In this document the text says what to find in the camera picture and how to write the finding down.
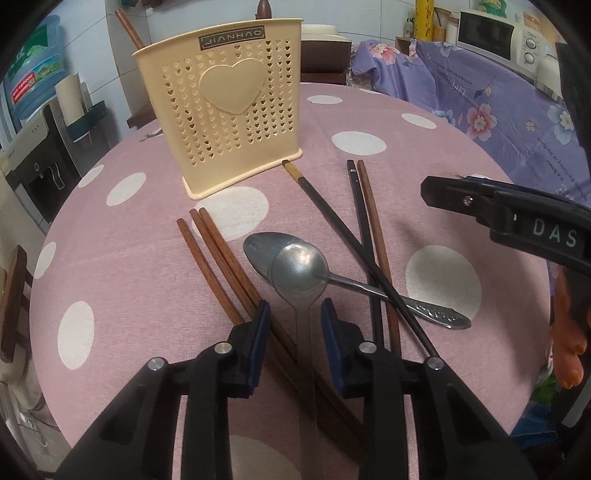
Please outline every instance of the white polka dot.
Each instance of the white polka dot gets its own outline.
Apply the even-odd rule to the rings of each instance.
[[[341,98],[333,97],[332,95],[313,95],[306,100],[312,103],[321,103],[323,105],[334,105],[343,101]]]
[[[332,141],[342,151],[352,155],[374,155],[387,147],[380,138],[364,132],[341,132],[333,135]]]
[[[201,200],[195,209],[205,208],[227,240],[235,240],[263,221],[269,211],[267,197],[252,187],[230,187]],[[193,230],[199,235],[195,223]]]
[[[41,253],[39,254],[39,258],[37,259],[37,266],[35,267],[35,273],[33,274],[33,278],[41,278],[45,273],[45,270],[48,269],[49,265],[51,265],[51,261],[53,260],[53,255],[56,254],[56,243],[49,242],[46,246],[43,247]]]
[[[112,207],[129,200],[146,181],[145,173],[134,173],[121,180],[107,196],[107,205]]]
[[[408,123],[418,127],[428,128],[429,130],[437,128],[437,125],[431,122],[428,118],[415,115],[414,113],[403,113],[402,118],[404,118]]]
[[[296,467],[265,443],[230,435],[234,480],[300,480]]]
[[[61,361],[71,370],[80,368],[95,340],[95,315],[85,301],[77,301],[61,318],[57,331],[57,350]]]
[[[468,260],[440,245],[424,247],[411,257],[406,268],[408,296],[449,307],[470,320],[480,308],[482,288]]]
[[[103,168],[105,168],[104,165],[97,165],[96,167],[91,168],[89,172],[82,177],[82,180],[78,182],[78,188],[81,189],[86,187],[91,181],[99,176],[99,173],[103,171]]]

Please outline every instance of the microwave door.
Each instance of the microwave door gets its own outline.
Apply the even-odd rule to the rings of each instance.
[[[457,45],[514,68],[518,37],[508,22],[462,12]]]

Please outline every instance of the floral blanket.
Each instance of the floral blanket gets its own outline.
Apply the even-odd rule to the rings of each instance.
[[[591,206],[589,166],[569,113],[511,70],[442,42],[418,41],[404,55],[369,40],[352,71],[369,73],[376,91],[446,118],[514,183]]]

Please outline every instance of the wall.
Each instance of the wall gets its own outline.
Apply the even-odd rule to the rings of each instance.
[[[104,100],[109,110],[102,124],[111,147],[132,132],[126,121],[148,100],[131,57],[134,46],[114,15],[119,4],[118,0],[63,0],[53,11],[60,17],[68,72],[78,72],[92,101]],[[141,3],[126,13],[150,43]]]
[[[540,14],[528,0],[506,0],[511,21],[525,9]],[[258,0],[165,0],[146,10],[153,42],[197,28],[254,18]],[[336,25],[339,32],[360,42],[369,38],[391,43],[402,36],[413,0],[270,0],[273,17],[299,17],[305,23]],[[435,5],[459,12],[470,0],[435,0]]]

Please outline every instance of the label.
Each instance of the label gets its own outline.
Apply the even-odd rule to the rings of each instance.
[[[16,105],[18,101],[37,83],[42,81],[48,75],[64,68],[64,61],[61,55],[54,55],[47,60],[42,61],[39,65],[27,73],[16,87],[12,89],[11,100],[12,105]]]
[[[47,41],[47,25],[42,25],[36,29],[28,38],[21,50],[17,54],[17,58],[12,62],[8,69],[8,79],[12,81],[19,69],[30,59],[33,55],[45,50],[49,43]]]
[[[260,38],[265,38],[264,25],[261,25],[260,27],[238,28],[237,30],[226,30],[220,33],[204,35],[199,37],[199,46],[202,50],[207,50],[208,48],[220,47],[222,45],[228,45],[229,43],[239,43]]]
[[[574,225],[554,218],[532,214],[517,214],[520,236],[541,247],[581,258],[585,249],[585,235]]]

